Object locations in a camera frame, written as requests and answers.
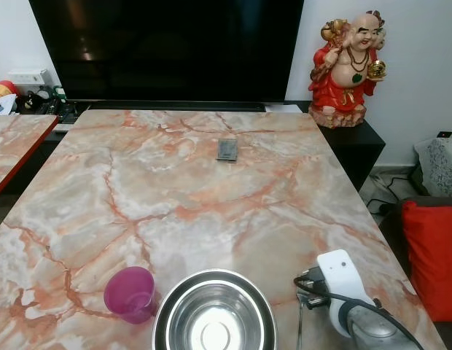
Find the marble side table red edge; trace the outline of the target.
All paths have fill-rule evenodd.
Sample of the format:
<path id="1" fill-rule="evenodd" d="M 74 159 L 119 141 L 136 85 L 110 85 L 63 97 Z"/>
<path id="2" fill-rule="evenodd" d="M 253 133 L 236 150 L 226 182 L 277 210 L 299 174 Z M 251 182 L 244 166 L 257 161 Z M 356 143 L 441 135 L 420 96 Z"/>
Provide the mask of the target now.
<path id="1" fill-rule="evenodd" d="M 55 114 L 0 114 L 0 193 L 57 123 Z"/>

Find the red and yellow plush toy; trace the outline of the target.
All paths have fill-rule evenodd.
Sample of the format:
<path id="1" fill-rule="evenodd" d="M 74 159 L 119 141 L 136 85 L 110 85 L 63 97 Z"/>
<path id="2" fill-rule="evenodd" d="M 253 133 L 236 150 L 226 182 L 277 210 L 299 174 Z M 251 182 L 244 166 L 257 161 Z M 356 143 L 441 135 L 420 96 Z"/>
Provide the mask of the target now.
<path id="1" fill-rule="evenodd" d="M 0 98 L 17 94 L 19 94 L 19 89 L 16 84 L 9 80 L 0 80 Z"/>

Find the silver metal fork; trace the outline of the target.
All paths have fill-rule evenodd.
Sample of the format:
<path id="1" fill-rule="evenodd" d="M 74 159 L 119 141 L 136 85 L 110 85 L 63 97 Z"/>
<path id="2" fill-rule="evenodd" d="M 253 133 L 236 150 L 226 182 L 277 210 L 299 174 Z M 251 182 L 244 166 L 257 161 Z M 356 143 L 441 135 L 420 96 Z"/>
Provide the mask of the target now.
<path id="1" fill-rule="evenodd" d="M 296 350 L 300 350 L 300 347 L 302 347 L 303 343 L 303 308 L 305 308 L 307 304 L 308 297 L 306 296 L 306 293 L 302 290 L 297 289 L 296 290 L 296 296 L 298 300 L 298 331 L 297 331 L 297 345 Z"/>

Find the stainless steel bowl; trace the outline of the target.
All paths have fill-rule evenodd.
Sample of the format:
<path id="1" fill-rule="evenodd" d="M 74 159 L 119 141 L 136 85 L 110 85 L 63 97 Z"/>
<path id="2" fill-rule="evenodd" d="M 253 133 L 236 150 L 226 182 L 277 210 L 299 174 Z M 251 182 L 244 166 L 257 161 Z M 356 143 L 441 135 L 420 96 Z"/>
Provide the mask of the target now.
<path id="1" fill-rule="evenodd" d="M 160 304 L 153 350 L 276 350 L 273 311 L 236 271 L 213 268 L 182 279 Z"/>

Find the large black television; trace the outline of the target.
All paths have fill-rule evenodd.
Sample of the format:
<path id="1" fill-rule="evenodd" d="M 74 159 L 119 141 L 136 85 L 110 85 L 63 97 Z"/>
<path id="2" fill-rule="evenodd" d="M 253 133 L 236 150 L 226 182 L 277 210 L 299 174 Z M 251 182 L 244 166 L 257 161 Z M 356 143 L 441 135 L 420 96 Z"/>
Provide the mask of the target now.
<path id="1" fill-rule="evenodd" d="M 77 100 L 277 102 L 305 0 L 29 0 Z"/>

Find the red laughing Buddha statue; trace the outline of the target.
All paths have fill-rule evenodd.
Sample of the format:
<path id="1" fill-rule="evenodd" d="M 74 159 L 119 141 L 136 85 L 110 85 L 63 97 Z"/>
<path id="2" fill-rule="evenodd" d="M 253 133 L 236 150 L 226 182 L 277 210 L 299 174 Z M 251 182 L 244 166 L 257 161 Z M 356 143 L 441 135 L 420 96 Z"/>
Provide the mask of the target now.
<path id="1" fill-rule="evenodd" d="M 378 10 L 366 11 L 355 20 L 327 21 L 320 30 L 326 44 L 313 56 L 313 100 L 309 114 L 325 128 L 355 127 L 367 111 L 364 97 L 375 93 L 386 76 L 386 64 L 378 57 L 385 47 L 385 20 Z"/>

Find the red cushion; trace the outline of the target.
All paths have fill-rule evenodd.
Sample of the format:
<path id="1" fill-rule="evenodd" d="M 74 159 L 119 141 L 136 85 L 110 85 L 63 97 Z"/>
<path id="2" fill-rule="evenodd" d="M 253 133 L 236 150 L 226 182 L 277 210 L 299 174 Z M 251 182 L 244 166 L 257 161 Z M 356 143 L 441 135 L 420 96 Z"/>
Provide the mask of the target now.
<path id="1" fill-rule="evenodd" d="M 433 322 L 452 322 L 452 206 L 402 206 L 410 283 Z"/>

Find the purple plastic cup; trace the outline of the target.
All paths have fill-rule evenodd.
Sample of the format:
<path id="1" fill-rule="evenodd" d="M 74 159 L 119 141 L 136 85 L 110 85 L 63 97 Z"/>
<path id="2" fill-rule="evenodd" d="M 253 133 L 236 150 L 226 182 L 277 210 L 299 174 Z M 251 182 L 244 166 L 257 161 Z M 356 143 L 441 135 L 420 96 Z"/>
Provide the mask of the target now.
<path id="1" fill-rule="evenodd" d="M 131 324 L 141 324 L 158 312 L 154 277 L 146 268 L 123 268 L 106 284 L 107 309 Z"/>

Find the grey speckled cushion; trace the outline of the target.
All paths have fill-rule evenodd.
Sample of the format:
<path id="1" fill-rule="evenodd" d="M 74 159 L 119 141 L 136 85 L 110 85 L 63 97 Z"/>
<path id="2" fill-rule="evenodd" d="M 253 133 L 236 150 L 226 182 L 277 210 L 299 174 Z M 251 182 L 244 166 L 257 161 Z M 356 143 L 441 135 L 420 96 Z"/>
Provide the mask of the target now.
<path id="1" fill-rule="evenodd" d="M 426 191 L 452 198 L 452 138 L 430 138 L 415 144 L 415 151 Z"/>

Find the small grey flat device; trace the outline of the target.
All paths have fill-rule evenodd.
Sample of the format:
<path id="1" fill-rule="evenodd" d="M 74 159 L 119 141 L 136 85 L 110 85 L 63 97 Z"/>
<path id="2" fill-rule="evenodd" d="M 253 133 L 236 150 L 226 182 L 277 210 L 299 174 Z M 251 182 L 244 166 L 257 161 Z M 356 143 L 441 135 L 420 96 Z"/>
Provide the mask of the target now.
<path id="1" fill-rule="evenodd" d="M 236 138 L 220 138 L 217 140 L 216 159 L 235 163 L 238 160 L 238 140 Z"/>

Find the black gadget pile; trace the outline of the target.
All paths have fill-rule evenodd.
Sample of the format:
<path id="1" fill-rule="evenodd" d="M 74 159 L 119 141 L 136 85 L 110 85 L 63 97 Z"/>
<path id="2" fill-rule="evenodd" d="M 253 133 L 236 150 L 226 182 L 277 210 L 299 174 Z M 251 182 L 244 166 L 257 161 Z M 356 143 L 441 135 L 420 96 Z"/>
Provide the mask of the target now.
<path id="1" fill-rule="evenodd" d="M 16 104 L 20 114 L 53 114 L 62 124 L 74 124 L 84 111 L 81 104 L 66 99 L 66 91 L 60 85 L 39 86 L 20 94 Z"/>

